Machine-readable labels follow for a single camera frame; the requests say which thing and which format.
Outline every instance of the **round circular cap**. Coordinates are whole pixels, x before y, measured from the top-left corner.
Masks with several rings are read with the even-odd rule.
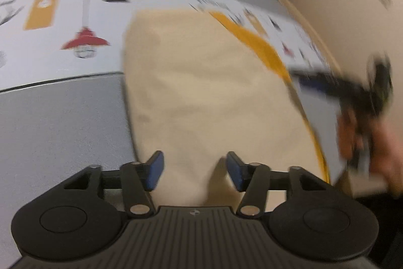
[[[304,258],[343,261],[363,255],[378,235],[374,214],[328,191],[302,192],[276,207],[269,230],[285,249]]]
[[[136,204],[130,207],[130,212],[135,215],[145,215],[150,211],[150,208],[145,204]]]
[[[85,212],[74,206],[58,206],[41,216],[43,228],[54,233],[68,233],[82,227],[87,221]]]
[[[96,253],[119,234],[119,211],[96,194],[48,193],[19,209],[11,222],[11,233],[23,253],[43,260],[73,260]]]
[[[257,206],[245,205],[241,208],[241,213],[248,217],[253,217],[260,213],[260,209]]]

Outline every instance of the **human hand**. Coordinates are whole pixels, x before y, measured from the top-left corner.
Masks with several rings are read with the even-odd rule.
[[[338,144],[345,160],[353,157],[355,147],[363,148],[362,136],[357,135],[358,122],[353,110],[338,117]],[[372,138],[370,172],[381,174],[394,195],[403,192],[403,143],[381,119],[368,119],[365,133]]]

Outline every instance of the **gray table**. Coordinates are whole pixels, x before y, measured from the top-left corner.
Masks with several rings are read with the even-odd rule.
[[[240,1],[289,16],[277,0]],[[122,78],[105,74],[0,92],[0,267],[20,256],[10,224],[21,206],[89,164],[108,170],[136,159]],[[338,105],[297,91],[334,180],[341,170],[334,135]]]

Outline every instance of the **yellow fabric strip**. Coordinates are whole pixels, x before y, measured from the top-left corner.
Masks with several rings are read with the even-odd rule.
[[[218,20],[218,22],[220,22],[229,32],[231,32],[235,37],[237,37],[238,40],[240,40],[242,43],[251,48],[269,70],[279,75],[284,80],[285,83],[291,83],[291,77],[286,67],[279,58],[279,55],[277,54],[276,50],[268,42],[266,42],[264,39],[260,38],[256,34],[242,28],[241,26],[238,26],[220,12],[210,12],[210,14],[216,20]],[[304,120],[310,132],[312,142],[314,143],[315,146],[319,166],[323,174],[323,180],[329,183],[330,182],[329,171],[322,149],[308,120],[305,117]]]

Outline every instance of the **black tool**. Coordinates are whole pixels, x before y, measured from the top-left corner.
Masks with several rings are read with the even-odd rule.
[[[382,114],[393,92],[389,59],[376,58],[374,71],[374,77],[368,81],[368,87],[364,87],[360,82],[335,76],[331,72],[291,71],[290,74],[298,79],[302,87],[340,99],[342,108],[353,108],[358,120],[357,134],[362,135],[365,134],[367,120]],[[358,167],[359,156],[356,149],[350,166]]]
[[[116,171],[88,167],[16,213],[23,257],[12,268],[375,268],[365,255],[378,222],[367,208],[300,167],[276,172],[234,152],[226,165],[245,192],[236,213],[155,210],[146,191],[162,172],[161,152]],[[103,188],[122,188],[125,212],[103,200]],[[269,190],[285,190],[287,201],[265,213]]]

